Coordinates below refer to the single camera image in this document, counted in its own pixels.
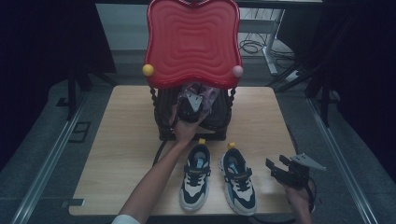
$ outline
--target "white sleeve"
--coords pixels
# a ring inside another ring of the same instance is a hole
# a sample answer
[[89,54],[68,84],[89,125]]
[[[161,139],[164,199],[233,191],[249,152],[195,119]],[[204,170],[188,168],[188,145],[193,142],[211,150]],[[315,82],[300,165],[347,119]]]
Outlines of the white sleeve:
[[136,219],[128,215],[118,215],[111,224],[140,224]]

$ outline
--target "black and white sneaker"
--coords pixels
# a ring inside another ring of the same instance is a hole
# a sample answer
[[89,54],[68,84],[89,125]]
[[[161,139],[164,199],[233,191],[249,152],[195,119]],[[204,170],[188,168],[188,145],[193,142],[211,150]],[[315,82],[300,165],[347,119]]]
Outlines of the black and white sneaker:
[[184,178],[180,190],[180,206],[195,211],[204,205],[209,190],[210,153],[205,139],[200,139],[184,166]]
[[252,216],[256,212],[256,194],[250,180],[251,169],[232,144],[219,159],[219,169],[225,179],[227,203],[237,214]]

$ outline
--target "pink ball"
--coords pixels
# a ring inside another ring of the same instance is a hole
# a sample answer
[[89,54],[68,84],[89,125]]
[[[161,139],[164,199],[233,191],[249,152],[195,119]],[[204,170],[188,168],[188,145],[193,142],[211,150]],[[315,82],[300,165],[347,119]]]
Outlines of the pink ball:
[[236,77],[241,77],[242,75],[244,75],[244,69],[237,65],[233,68],[233,75]]

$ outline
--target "wooden table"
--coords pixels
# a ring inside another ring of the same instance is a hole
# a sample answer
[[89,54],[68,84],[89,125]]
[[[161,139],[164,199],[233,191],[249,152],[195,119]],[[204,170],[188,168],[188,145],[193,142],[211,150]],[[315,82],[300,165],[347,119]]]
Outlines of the wooden table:
[[[70,206],[72,215],[116,215],[150,169],[161,144],[150,97],[146,86],[114,88],[74,195],[74,199],[84,199],[84,204]],[[283,188],[264,164],[265,158],[269,158],[283,167],[279,155],[295,154],[274,92],[264,87],[238,87],[226,141],[206,142],[212,156],[212,173],[205,205],[197,212],[188,213],[178,202],[183,166],[190,148],[197,144],[192,142],[179,158],[152,215],[234,214],[226,202],[224,178],[217,166],[229,142],[236,143],[253,171],[257,213],[290,212]],[[171,144],[168,142],[164,151]]]

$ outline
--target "shoe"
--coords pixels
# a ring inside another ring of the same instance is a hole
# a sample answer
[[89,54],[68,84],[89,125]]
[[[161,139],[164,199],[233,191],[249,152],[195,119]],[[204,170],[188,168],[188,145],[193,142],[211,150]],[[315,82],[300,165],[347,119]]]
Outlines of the shoe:
[[239,215],[252,216],[256,212],[256,194],[250,180],[251,169],[234,143],[219,159],[219,169],[225,179],[227,203]]
[[179,193],[180,206],[195,211],[204,205],[209,190],[210,153],[205,139],[200,139],[184,166],[184,179]]

